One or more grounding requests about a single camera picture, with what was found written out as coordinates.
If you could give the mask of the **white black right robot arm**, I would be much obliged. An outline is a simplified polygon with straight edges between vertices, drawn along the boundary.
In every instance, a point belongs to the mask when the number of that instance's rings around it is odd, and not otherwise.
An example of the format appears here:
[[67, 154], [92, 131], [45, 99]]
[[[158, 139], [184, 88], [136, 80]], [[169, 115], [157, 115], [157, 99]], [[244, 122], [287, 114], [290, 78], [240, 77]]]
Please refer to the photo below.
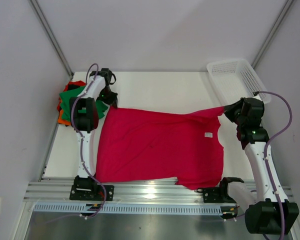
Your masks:
[[279, 181], [271, 153], [270, 138], [261, 125], [265, 104], [255, 97], [242, 97], [227, 105], [224, 115], [236, 124], [237, 139], [246, 154], [254, 177], [256, 193], [240, 178], [223, 178], [218, 196], [224, 202], [234, 199], [244, 211], [249, 233], [277, 235], [283, 239], [295, 223], [299, 208], [290, 202]]

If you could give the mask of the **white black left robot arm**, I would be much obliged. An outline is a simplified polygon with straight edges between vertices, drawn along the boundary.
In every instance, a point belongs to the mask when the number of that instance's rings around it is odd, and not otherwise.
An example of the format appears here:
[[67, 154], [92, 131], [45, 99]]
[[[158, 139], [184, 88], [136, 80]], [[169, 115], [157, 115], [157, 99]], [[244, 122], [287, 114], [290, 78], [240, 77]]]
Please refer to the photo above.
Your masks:
[[87, 72], [86, 86], [76, 97], [69, 100], [70, 122], [76, 132], [79, 147], [79, 164], [71, 194], [82, 194], [87, 200], [93, 200], [103, 189], [95, 180], [96, 167], [93, 161], [93, 140], [99, 126], [99, 114], [96, 101], [107, 106], [118, 107], [118, 94], [111, 90], [115, 74], [108, 68]]

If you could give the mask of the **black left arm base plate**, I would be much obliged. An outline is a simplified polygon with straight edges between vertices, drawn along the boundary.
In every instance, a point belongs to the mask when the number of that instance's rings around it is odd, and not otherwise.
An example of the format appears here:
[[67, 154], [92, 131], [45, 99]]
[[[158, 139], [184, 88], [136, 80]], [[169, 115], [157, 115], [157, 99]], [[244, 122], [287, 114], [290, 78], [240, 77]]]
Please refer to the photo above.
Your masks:
[[[114, 185], [104, 185], [106, 191], [106, 201], [112, 201], [115, 192]], [[69, 199], [72, 201], [103, 201], [105, 197], [104, 190], [100, 185], [89, 188], [71, 187]]]

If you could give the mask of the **crimson t shirt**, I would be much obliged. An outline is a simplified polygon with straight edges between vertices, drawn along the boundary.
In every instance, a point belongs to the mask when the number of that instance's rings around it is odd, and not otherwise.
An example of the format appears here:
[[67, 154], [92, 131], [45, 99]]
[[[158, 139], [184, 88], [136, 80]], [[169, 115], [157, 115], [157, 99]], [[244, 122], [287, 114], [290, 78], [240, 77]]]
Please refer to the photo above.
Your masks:
[[190, 190], [222, 179], [224, 148], [218, 138], [223, 107], [188, 114], [110, 108], [96, 159], [102, 183], [176, 178]]

